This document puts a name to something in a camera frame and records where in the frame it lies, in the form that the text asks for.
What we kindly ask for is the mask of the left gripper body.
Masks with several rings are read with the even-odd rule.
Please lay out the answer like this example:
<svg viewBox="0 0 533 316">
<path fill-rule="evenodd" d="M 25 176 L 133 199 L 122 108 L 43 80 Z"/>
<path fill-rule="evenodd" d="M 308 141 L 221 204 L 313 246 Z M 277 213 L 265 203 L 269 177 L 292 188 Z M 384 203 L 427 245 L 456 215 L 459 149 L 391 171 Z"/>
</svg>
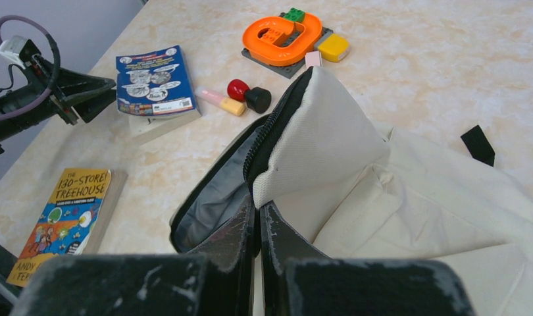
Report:
<svg viewBox="0 0 533 316">
<path fill-rule="evenodd" d="M 31 65 L 22 73 L 28 81 L 25 86 L 0 88 L 0 142 L 55 115 L 75 123 L 75 111 L 64 93 L 67 70 Z"/>
</svg>

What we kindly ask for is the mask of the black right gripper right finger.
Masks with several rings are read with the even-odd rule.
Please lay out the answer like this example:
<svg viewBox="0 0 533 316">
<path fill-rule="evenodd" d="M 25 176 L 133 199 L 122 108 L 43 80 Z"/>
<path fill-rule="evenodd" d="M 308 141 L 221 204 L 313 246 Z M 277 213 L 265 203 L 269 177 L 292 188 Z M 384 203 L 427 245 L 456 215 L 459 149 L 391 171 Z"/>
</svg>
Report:
<svg viewBox="0 0 533 316">
<path fill-rule="evenodd" d="M 439 261 L 333 259 L 269 202 L 259 210 L 266 315 L 474 315 L 460 278 Z"/>
</svg>

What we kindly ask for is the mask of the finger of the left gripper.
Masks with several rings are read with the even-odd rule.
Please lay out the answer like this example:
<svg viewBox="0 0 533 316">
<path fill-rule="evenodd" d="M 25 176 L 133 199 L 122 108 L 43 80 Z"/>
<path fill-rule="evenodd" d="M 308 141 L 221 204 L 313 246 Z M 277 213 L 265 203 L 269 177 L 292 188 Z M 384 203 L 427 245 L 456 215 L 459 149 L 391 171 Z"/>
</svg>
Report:
<svg viewBox="0 0 533 316">
<path fill-rule="evenodd" d="M 73 106 L 73 108 L 85 123 L 89 123 L 115 101 L 116 90 L 109 90 Z"/>
<path fill-rule="evenodd" d="M 79 105 L 83 102 L 109 104 L 116 99 L 115 86 L 113 79 L 62 68 L 57 79 L 57 97 L 67 105 Z"/>
</svg>

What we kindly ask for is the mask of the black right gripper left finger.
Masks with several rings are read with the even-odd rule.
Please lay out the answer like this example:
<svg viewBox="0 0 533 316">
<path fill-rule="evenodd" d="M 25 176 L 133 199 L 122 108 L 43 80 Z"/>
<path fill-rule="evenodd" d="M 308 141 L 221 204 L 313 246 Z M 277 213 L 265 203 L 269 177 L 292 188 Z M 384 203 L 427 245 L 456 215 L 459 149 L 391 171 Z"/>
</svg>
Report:
<svg viewBox="0 0 533 316">
<path fill-rule="evenodd" d="M 13 315 L 251 315 L 255 209 L 183 254 L 77 255 L 46 261 Z"/>
</svg>

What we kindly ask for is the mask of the blue book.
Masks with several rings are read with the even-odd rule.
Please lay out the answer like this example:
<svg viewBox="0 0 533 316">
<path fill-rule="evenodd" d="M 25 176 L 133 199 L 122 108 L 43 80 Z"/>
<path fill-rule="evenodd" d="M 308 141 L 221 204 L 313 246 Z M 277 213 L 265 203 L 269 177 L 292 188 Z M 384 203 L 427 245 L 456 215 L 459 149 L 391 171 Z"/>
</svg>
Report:
<svg viewBox="0 0 533 316">
<path fill-rule="evenodd" d="M 179 45 L 117 56 L 116 71 L 116 108 L 128 118 L 150 123 L 201 116 Z"/>
</svg>

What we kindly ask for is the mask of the cream canvas backpack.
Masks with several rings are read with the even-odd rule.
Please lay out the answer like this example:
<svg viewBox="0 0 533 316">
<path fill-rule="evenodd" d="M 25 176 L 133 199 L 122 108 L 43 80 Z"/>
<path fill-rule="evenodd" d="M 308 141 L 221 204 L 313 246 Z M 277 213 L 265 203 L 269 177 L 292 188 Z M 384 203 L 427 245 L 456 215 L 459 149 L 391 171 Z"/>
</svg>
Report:
<svg viewBox="0 0 533 316">
<path fill-rule="evenodd" d="M 400 127 L 369 120 L 312 67 L 241 132 L 171 219 L 197 247 L 251 197 L 337 258 L 434 259 L 479 315 L 533 315 L 533 201 L 511 176 Z"/>
</svg>

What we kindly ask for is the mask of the yellow treehouse book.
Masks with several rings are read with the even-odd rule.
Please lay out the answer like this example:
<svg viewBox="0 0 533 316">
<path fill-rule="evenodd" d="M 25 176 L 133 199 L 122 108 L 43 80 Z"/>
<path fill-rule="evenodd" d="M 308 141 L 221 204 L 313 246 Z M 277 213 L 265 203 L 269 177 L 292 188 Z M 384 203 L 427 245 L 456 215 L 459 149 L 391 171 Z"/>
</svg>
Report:
<svg viewBox="0 0 533 316">
<path fill-rule="evenodd" d="M 42 263 L 58 255 L 96 253 L 127 177 L 112 169 L 65 169 L 7 283 L 24 287 Z"/>
</svg>

